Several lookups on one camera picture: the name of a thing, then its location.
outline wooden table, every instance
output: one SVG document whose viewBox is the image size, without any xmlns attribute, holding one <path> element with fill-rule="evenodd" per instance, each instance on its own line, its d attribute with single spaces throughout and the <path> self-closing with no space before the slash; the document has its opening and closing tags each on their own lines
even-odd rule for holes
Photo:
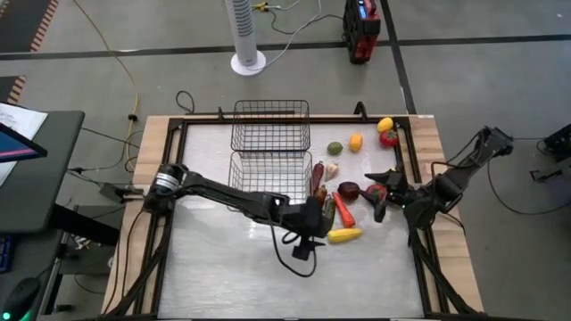
<svg viewBox="0 0 571 321">
<path fill-rule="evenodd" d="M 168 132 L 168 125 L 171 118 L 215 119 L 216 117 L 217 116 L 198 115 L 149 117 L 146 122 L 141 149 L 138 154 L 135 174 L 133 176 L 133 184 L 150 185 L 153 182 L 157 169 L 161 165 L 166 136 Z M 313 115 L 311 117 L 326 117 L 326 115 Z M 327 115 L 327 117 L 331 118 L 337 116 Z M 360 116 L 339 115 L 338 117 L 357 118 Z M 438 160 L 444 161 L 443 148 L 440 142 L 440 137 L 438 136 L 436 122 L 433 116 L 415 115 L 407 117 L 410 117 L 411 132 L 414 139 L 414 145 L 418 157 L 418 166 L 420 168 L 422 181 L 423 183 L 426 183 L 431 179 L 430 163 Z M 174 161 L 177 148 L 178 146 L 173 144 L 170 161 Z M 405 143 L 401 143 L 401 148 L 403 151 L 403 158 L 405 159 L 405 170 L 407 172 L 407 176 L 410 178 L 410 181 L 413 182 L 414 180 L 412 179 L 410 161 L 408 160 L 409 157 L 407 157 L 407 145 Z M 438 172 L 442 172 L 445 170 L 445 167 L 436 167 L 436 169 Z M 137 213 L 141 210 L 142 203 L 142 201 L 129 202 L 127 208 L 125 209 L 123 227 L 120 234 L 120 264 L 113 264 L 109 283 L 107 284 L 107 291 L 105 292 L 105 298 L 103 300 L 102 312 L 107 306 L 109 300 L 112 298 L 112 291 L 115 283 L 119 282 L 117 285 L 117 292 L 115 293 L 114 298 L 112 298 L 110 309 L 112 309 L 120 301 L 121 290 L 127 292 L 139 275 L 143 262 L 147 232 L 149 229 L 149 215 L 141 216 L 137 220 L 135 226 L 133 226 L 133 232 L 128 244 L 128 270 L 126 275 L 124 273 L 127 249 L 127 234 L 133 225 Z M 454 217 L 459 218 L 457 209 L 454 209 L 451 214 Z M 476 279 L 474 277 L 474 271 L 472 269 L 472 262 L 470 260 L 466 239 L 462 229 L 456 223 L 452 222 L 442 215 L 438 215 L 436 217 L 432 228 L 434 231 L 434 240 L 442 272 L 451 282 L 456 291 L 466 300 L 468 305 L 476 310 L 482 311 L 482 302 L 480 300 L 480 294 L 478 292 Z M 157 232 L 158 233 L 155 238 L 155 246 L 158 244 L 158 240 L 160 240 L 162 232 L 161 228 L 159 228 Z M 117 262 L 117 252 L 115 253 L 114 262 Z M 119 277 L 116 280 L 115 273 L 117 268 L 119 269 Z M 432 278 L 430 272 L 428 272 L 426 269 L 425 271 L 432 311 L 440 311 L 434 279 Z M 125 289 L 121 289 L 124 275 L 126 276 Z M 145 299 L 142 308 L 143 313 L 150 313 L 151 311 L 155 278 L 156 271 L 153 272 L 147 282 Z"/>
</svg>

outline red power tool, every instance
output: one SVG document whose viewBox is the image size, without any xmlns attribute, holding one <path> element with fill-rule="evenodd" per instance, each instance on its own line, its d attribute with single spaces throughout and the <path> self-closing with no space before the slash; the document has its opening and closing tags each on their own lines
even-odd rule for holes
<svg viewBox="0 0 571 321">
<path fill-rule="evenodd" d="M 343 36 L 351 63 L 362 64 L 371 59 L 380 32 L 381 19 L 375 0 L 347 0 Z"/>
</svg>

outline garlic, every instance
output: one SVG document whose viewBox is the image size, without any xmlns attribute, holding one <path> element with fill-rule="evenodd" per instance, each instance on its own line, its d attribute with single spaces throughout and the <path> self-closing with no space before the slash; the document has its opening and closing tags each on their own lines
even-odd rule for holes
<svg viewBox="0 0 571 321">
<path fill-rule="evenodd" d="M 325 181 L 335 178 L 338 173 L 339 173 L 339 167 L 337 166 L 337 164 L 335 163 L 327 164 L 327 166 L 325 167 Z"/>
</svg>

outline white tower fan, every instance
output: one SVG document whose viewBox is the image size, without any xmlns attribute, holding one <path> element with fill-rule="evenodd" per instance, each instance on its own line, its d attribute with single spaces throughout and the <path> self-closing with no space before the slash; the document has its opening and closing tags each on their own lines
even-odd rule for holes
<svg viewBox="0 0 571 321">
<path fill-rule="evenodd" d="M 250 0 L 226 0 L 226 9 L 236 49 L 230 65 L 237 74 L 255 75 L 263 70 L 266 57 L 256 48 Z"/>
</svg>

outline yellow lemon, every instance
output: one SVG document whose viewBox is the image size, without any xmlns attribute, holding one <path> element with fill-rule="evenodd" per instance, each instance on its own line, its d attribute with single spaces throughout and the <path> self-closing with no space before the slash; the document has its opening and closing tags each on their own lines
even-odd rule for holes
<svg viewBox="0 0 571 321">
<path fill-rule="evenodd" d="M 349 149 L 351 152 L 358 152 L 363 146 L 363 134 L 353 134 L 349 138 Z"/>
<path fill-rule="evenodd" d="M 385 117 L 378 122 L 377 129 L 379 132 L 384 132 L 393 129 L 393 119 L 390 117 Z"/>
</svg>

